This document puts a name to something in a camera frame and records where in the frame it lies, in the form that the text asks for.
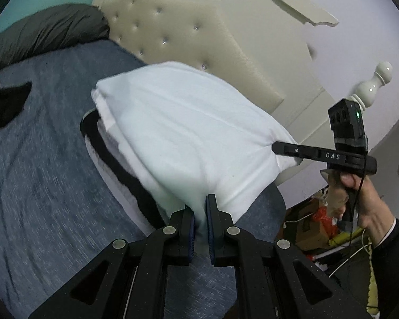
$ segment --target gray pillow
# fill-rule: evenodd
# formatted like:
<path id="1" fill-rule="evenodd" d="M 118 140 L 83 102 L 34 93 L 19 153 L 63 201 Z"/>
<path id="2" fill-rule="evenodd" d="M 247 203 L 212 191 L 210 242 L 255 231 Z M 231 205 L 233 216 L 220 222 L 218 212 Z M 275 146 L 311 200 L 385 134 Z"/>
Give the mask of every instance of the gray pillow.
<path id="1" fill-rule="evenodd" d="M 56 49 L 108 38 L 109 26 L 97 7 L 65 4 L 46 8 L 0 33 L 0 69 Z"/>

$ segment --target beige upholstered panel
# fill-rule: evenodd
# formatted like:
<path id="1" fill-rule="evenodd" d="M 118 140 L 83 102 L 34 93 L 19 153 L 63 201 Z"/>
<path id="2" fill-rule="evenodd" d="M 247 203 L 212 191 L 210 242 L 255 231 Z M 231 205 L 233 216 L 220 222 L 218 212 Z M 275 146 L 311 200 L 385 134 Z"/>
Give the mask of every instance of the beige upholstered panel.
<path id="1" fill-rule="evenodd" d="M 105 0 L 100 9 L 109 38 L 145 63 L 179 61 L 214 74 L 269 114 L 283 102 L 215 7 L 190 0 Z"/>

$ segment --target black fabric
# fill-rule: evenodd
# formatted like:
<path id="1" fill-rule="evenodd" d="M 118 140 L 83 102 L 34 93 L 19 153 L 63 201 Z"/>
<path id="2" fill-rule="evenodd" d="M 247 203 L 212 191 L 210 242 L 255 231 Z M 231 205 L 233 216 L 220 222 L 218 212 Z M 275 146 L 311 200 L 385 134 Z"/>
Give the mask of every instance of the black fabric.
<path id="1" fill-rule="evenodd" d="M 156 202 L 152 195 L 141 185 L 140 181 L 130 175 L 115 157 L 108 151 L 106 145 L 98 131 L 97 123 L 100 119 L 97 109 L 87 114 L 80 124 L 81 133 L 87 136 L 90 140 L 92 147 L 95 149 L 101 160 L 117 177 L 118 181 L 126 186 L 130 193 L 132 193 L 139 207 L 140 212 L 145 216 L 148 222 L 155 228 L 159 229 L 165 226 L 165 223 L 158 211 Z"/>
<path id="2" fill-rule="evenodd" d="M 21 113 L 30 92 L 30 82 L 0 90 L 0 128 Z"/>
<path id="3" fill-rule="evenodd" d="M 0 33 L 0 69 L 26 58 L 108 38 L 109 26 L 97 7 L 65 4 L 41 10 Z"/>
<path id="4" fill-rule="evenodd" d="M 372 266 L 378 288 L 381 319 L 386 319 L 399 305 L 399 220 L 387 239 L 373 250 Z"/>

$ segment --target metal screw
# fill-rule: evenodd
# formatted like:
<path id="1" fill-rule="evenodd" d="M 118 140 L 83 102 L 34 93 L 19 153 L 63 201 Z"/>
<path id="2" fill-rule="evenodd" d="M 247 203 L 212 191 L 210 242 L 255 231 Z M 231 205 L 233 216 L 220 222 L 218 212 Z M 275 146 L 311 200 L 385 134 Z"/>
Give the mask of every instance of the metal screw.
<path id="1" fill-rule="evenodd" d="M 167 227 L 163 228 L 163 233 L 166 235 L 173 235 L 176 232 L 176 228 L 168 225 Z"/>
<path id="2" fill-rule="evenodd" d="M 230 235 L 238 235 L 241 232 L 238 227 L 229 227 L 228 234 Z"/>
<path id="3" fill-rule="evenodd" d="M 279 241 L 277 242 L 277 246 L 278 246 L 279 248 L 281 248 L 281 249 L 288 249 L 288 248 L 290 248 L 291 244 L 290 244 L 290 242 L 287 241 L 287 240 L 279 240 Z"/>
<path id="4" fill-rule="evenodd" d="M 115 249 L 124 248 L 125 245 L 126 245 L 126 242 L 124 240 L 120 239 L 120 238 L 118 240 L 115 240 L 112 243 L 112 247 L 114 247 Z"/>

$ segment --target blue-gray blanket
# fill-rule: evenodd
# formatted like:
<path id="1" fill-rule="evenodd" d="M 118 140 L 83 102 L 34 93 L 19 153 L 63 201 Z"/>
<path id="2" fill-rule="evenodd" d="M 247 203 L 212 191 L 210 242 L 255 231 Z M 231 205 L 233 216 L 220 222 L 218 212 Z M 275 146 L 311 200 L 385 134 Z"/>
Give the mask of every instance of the blue-gray blanket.
<path id="1" fill-rule="evenodd" d="M 111 195 L 79 130 L 105 77 L 144 64 L 108 40 L 54 51 L 0 71 L 2 87 L 31 81 L 24 111 L 0 130 L 0 298 L 27 318 L 116 238 L 145 236 Z M 285 213 L 270 185 L 237 225 L 272 241 Z M 170 267 L 165 318 L 222 318 L 234 271 L 195 256 Z"/>

